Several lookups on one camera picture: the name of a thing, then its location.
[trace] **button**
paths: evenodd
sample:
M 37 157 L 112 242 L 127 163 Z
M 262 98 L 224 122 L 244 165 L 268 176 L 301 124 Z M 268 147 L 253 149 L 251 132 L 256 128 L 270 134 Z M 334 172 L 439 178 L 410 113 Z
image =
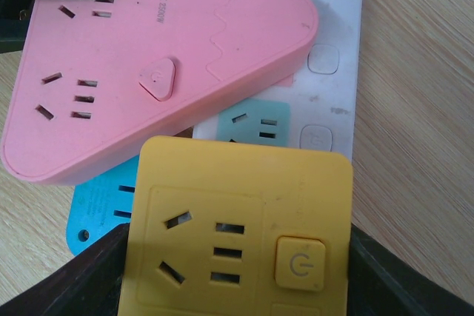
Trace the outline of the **button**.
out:
M 316 151 L 330 151 L 333 147 L 333 133 L 327 127 L 308 125 L 301 131 L 299 147 Z
M 283 305 L 280 303 L 272 305 L 272 316 L 319 316 L 320 314 L 319 309 L 312 307 Z
M 165 101 L 171 97 L 175 71 L 173 61 L 162 58 L 140 72 L 139 83 L 156 100 Z
M 275 280 L 287 289 L 320 292 L 324 287 L 326 247 L 308 238 L 281 237 L 276 247 Z
M 308 56 L 310 71 L 318 74 L 334 74 L 339 68 L 339 51 L 329 44 L 315 44 Z

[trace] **triangular power strip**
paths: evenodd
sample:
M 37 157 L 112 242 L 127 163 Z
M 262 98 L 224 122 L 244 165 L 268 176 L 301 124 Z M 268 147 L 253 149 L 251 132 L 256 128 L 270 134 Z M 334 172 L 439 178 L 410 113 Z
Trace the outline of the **triangular power strip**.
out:
M 317 29 L 310 0 L 38 0 L 4 165 L 80 184 L 291 75 Z

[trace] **slot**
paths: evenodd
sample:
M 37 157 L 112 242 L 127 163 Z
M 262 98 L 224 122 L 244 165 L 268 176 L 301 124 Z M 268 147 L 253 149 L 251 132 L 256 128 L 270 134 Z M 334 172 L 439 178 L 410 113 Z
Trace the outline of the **slot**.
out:
M 43 84 L 48 84 L 48 83 L 51 83 L 52 81 L 56 81 L 58 79 L 62 78 L 62 74 L 61 73 L 55 73 L 53 75 L 50 75 L 49 77 L 46 77 L 46 78 L 43 78 L 41 80 L 41 82 Z
M 67 16 L 69 16 L 70 18 L 74 18 L 74 16 L 76 16 L 75 13 L 73 13 L 71 10 L 67 9 L 64 5 L 60 6 L 59 7 L 60 11 L 62 11 L 64 14 L 66 14 Z
M 135 192 L 135 187 L 128 185 L 119 185 L 118 190 L 120 190 L 121 192 Z
M 110 11 L 93 11 L 92 16 L 97 16 L 99 18 L 110 18 L 112 13 Z
M 171 218 L 170 220 L 165 221 L 164 224 L 166 225 L 167 229 L 172 229 L 173 227 L 181 225 L 182 223 L 188 222 L 192 218 L 193 216 L 191 216 L 191 213 L 187 211 L 184 214 L 180 214 L 174 218 Z
M 109 4 L 113 4 L 113 2 L 115 0 L 96 0 L 98 3 L 109 3 Z
M 242 114 L 242 115 L 239 115 L 239 116 L 236 116 L 235 118 L 233 118 L 232 122 L 234 124 L 236 124 L 237 122 L 245 120 L 246 118 L 248 118 L 247 114 Z
M 264 138 L 276 138 L 276 133 L 260 132 L 258 135 Z
M 82 81 L 78 80 L 77 85 L 81 87 L 97 87 L 97 81 Z
M 217 232 L 237 233 L 243 235 L 245 232 L 244 225 L 233 225 L 231 223 L 216 223 Z
M 78 101 L 80 103 L 93 103 L 95 100 L 95 98 L 93 96 L 79 96 L 79 95 L 76 95 L 74 97 L 74 101 Z
M 114 210 L 113 215 L 118 218 L 132 218 L 132 213 L 127 211 Z
M 36 111 L 42 114 L 48 120 L 54 118 L 54 115 L 49 110 L 45 109 L 42 105 L 38 105 L 36 107 Z
M 173 269 L 171 266 L 169 266 L 165 262 L 161 262 L 160 266 L 158 267 L 165 275 L 168 277 L 172 278 L 176 283 L 179 285 L 183 284 L 185 281 L 185 278 L 179 274 L 179 272 L 175 269 Z
M 269 125 L 269 126 L 276 126 L 277 120 L 267 120 L 266 118 L 263 118 L 263 119 L 260 120 L 260 124 Z
M 219 283 L 240 284 L 240 275 L 211 272 L 210 279 Z
M 71 112 L 71 118 L 85 118 L 87 120 L 90 120 L 91 116 L 92 114 L 90 112 L 77 112 L 77 111 Z
M 81 242 L 85 242 L 89 239 L 89 231 L 87 231 L 86 229 L 82 229 L 81 231 L 79 231 L 79 233 L 77 234 L 77 238 L 81 241 Z
M 214 255 L 216 257 L 242 259 L 242 251 L 240 249 L 214 247 Z

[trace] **yellow power button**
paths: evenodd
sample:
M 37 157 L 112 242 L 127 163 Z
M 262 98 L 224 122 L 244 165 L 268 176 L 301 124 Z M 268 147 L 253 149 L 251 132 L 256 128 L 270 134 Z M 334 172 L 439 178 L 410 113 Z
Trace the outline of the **yellow power button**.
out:
M 275 280 L 288 289 L 320 292 L 324 288 L 326 247 L 308 238 L 281 237 L 276 248 Z

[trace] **wood grain surface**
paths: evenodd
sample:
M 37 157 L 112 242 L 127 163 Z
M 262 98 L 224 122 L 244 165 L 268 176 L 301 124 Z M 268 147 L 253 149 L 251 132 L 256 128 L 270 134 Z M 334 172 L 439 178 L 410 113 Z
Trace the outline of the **wood grain surface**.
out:
M 354 222 L 474 303 L 474 0 L 364 0 Z M 0 127 L 20 53 L 0 56 Z M 0 168 L 0 303 L 71 259 L 73 188 Z

